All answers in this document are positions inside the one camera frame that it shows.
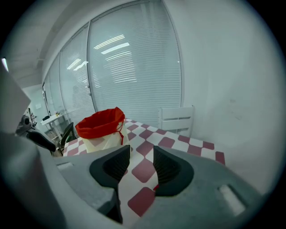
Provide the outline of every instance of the red and white checkered pattern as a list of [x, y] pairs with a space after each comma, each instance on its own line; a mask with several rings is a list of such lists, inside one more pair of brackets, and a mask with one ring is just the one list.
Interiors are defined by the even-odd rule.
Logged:
[[[125, 120], [132, 150], [129, 167], [119, 183], [123, 225], [131, 227], [151, 206], [155, 198], [154, 188], [158, 184], [153, 167], [153, 146], [165, 146], [225, 164], [224, 153], [215, 150], [209, 142], [181, 136], [155, 127]], [[81, 138], [65, 144], [64, 156], [87, 153]]]

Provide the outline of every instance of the chair backrest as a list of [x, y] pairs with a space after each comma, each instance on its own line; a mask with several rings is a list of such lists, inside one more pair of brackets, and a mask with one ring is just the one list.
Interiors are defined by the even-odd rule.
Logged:
[[28, 139], [33, 141], [35, 144], [46, 148], [52, 152], [55, 152], [56, 146], [52, 143], [47, 137], [45, 137], [42, 133], [37, 131], [30, 131], [28, 132], [27, 136]]
[[73, 137], [72, 140], [76, 139], [75, 132], [74, 132], [74, 129], [73, 129], [73, 123], [70, 123], [64, 130], [63, 138], [60, 141], [60, 144], [61, 144], [62, 147], [64, 146], [64, 144], [66, 142], [66, 139], [67, 139], [67, 137], [69, 136], [70, 133], [72, 134], [72, 137]]
[[188, 128], [191, 135], [193, 127], [194, 106], [159, 109], [159, 128], [162, 130], [179, 130]]

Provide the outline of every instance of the table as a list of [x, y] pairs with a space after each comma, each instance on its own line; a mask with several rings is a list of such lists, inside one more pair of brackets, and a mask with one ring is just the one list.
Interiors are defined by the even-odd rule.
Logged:
[[[123, 225], [131, 227], [151, 206], [158, 185], [153, 167], [153, 146], [165, 146], [207, 157], [225, 164], [224, 153], [215, 150], [213, 143], [181, 136], [131, 119], [125, 120], [131, 146], [130, 164], [118, 185]], [[65, 144], [63, 156], [84, 154], [82, 138]]]
[[44, 126], [44, 125], [47, 125], [47, 124], [50, 125], [50, 123], [54, 123], [55, 132], [57, 133], [59, 139], [61, 140], [61, 139], [62, 139], [62, 136], [61, 136], [61, 134], [60, 134], [60, 132], [59, 132], [59, 130], [58, 130], [56, 124], [55, 124], [55, 120], [57, 120], [57, 119], [60, 118], [60, 117], [62, 117], [62, 114], [59, 114], [58, 116], [56, 116], [56, 115], [54, 114], [54, 115], [52, 115], [51, 117], [49, 117], [48, 119], [46, 119], [45, 121], [41, 121], [41, 124]]

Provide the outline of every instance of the black office chair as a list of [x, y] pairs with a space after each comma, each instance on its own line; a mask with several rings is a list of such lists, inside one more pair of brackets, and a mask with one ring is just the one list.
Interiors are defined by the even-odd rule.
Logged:
[[70, 123], [67, 128], [65, 128], [64, 132], [63, 132], [63, 138], [61, 139], [61, 141], [59, 142], [58, 148], [61, 152], [61, 154], [63, 155], [63, 149], [64, 149], [64, 145], [66, 143], [66, 139], [69, 137], [69, 139], [67, 140], [67, 142], [70, 142], [74, 139], [76, 139], [75, 136], [75, 132], [74, 132], [74, 128], [73, 128], [73, 123]]
[[52, 152], [55, 152], [56, 146], [54, 143], [52, 143], [47, 137], [45, 137], [42, 133], [37, 131], [28, 131], [28, 134], [26, 136], [28, 139], [33, 141], [35, 144], [46, 148], [50, 151], [51, 155]]

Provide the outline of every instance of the drawstring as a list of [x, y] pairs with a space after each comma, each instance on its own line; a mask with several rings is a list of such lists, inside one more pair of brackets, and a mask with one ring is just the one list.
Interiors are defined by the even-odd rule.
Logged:
[[121, 136], [121, 145], [123, 145], [123, 138], [124, 138], [124, 135], [120, 132], [122, 130], [122, 127], [123, 127], [123, 122], [121, 124], [121, 127], [120, 127], [120, 130], [117, 130], [116, 132], [119, 132], [120, 136]]

